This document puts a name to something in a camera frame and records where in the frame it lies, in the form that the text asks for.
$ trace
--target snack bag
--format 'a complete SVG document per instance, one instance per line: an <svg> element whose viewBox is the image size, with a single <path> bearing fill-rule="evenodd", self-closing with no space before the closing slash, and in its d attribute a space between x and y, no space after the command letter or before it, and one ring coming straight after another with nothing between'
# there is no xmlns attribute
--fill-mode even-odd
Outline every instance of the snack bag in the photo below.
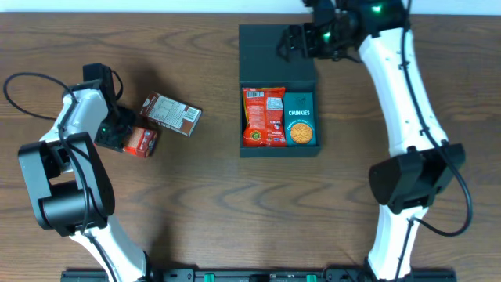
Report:
<svg viewBox="0 0 501 282"><path fill-rule="evenodd" d="M313 93L285 93L283 121L288 146L315 146Z"/></svg>
<svg viewBox="0 0 501 282"><path fill-rule="evenodd" d="M243 89L247 127L244 146L286 146L283 131L283 95L285 88Z"/></svg>

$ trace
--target wood grain surface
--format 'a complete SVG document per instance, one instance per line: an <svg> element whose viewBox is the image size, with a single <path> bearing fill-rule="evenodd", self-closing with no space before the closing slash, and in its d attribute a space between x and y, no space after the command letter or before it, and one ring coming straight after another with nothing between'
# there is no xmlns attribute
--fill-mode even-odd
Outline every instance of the wood grain surface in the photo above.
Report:
<svg viewBox="0 0 501 282"><path fill-rule="evenodd" d="M156 90L204 109L191 138L163 130L139 159L98 148L117 199L115 214L156 266L317 268L360 265L372 247L378 206L370 165L388 158L387 133L363 65L317 61L323 150L314 158L239 158L238 25L294 24L309 16L0 14L0 81L18 71L82 81L100 62L124 81L121 104L138 109ZM421 228L412 265L454 268L460 281L501 280L501 18L413 16L430 101L474 199L461 237ZM22 107L55 117L57 86L17 78ZM98 268L80 245L34 220L17 162L51 122L0 99L0 280L58 281L66 268ZM465 216L456 183L426 219L445 230Z"/></svg>

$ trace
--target red box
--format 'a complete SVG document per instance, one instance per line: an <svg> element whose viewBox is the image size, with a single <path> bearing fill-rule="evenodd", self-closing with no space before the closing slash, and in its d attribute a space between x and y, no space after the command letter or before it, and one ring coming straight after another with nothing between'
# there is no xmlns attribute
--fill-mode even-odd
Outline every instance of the red box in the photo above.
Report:
<svg viewBox="0 0 501 282"><path fill-rule="evenodd" d="M132 134L124 142L124 151L137 157L148 157L153 152L156 140L155 131L133 127Z"/></svg>

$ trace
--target chip bag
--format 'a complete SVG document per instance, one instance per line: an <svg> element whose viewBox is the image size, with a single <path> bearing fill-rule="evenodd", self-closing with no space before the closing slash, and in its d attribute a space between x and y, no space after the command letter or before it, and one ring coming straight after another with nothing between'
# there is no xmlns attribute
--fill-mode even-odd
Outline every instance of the chip bag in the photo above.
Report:
<svg viewBox="0 0 501 282"><path fill-rule="evenodd" d="M243 89L247 127L244 146L286 146L283 131L283 95L285 88Z"/></svg>

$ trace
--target dark green box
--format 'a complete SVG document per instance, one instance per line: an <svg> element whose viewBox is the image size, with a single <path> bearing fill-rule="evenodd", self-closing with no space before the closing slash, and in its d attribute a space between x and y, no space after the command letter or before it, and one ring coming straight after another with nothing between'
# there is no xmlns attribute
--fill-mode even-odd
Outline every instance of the dark green box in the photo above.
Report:
<svg viewBox="0 0 501 282"><path fill-rule="evenodd" d="M316 70L313 59L291 52L287 62L277 55L276 46L288 25L240 25L240 157L314 157L320 151L320 122L316 99ZM315 146L245 147L247 126L242 88L285 87L287 92L311 92L315 113Z"/></svg>

